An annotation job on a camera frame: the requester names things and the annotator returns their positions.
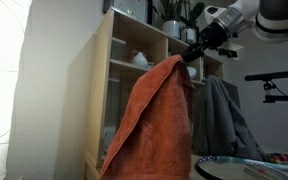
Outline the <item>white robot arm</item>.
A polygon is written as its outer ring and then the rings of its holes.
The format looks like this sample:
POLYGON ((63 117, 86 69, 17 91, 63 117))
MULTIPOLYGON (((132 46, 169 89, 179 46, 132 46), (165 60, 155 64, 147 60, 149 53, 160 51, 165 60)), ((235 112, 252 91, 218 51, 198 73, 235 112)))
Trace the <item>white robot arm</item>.
POLYGON ((199 40, 181 54, 185 62, 203 56, 206 49, 241 59, 244 47, 232 39, 244 29, 262 42, 288 41, 288 0, 236 0, 226 8, 207 6, 204 13, 208 25, 199 32, 199 40))

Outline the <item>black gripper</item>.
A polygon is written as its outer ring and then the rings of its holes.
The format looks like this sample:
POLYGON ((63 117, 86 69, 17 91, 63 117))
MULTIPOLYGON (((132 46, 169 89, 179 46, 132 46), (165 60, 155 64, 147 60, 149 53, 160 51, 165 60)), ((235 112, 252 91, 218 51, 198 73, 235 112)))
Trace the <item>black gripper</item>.
POLYGON ((211 23, 200 32, 202 43, 190 45, 182 53, 185 62, 192 62, 204 55, 204 49, 215 49, 228 40, 226 30, 218 23, 211 23))

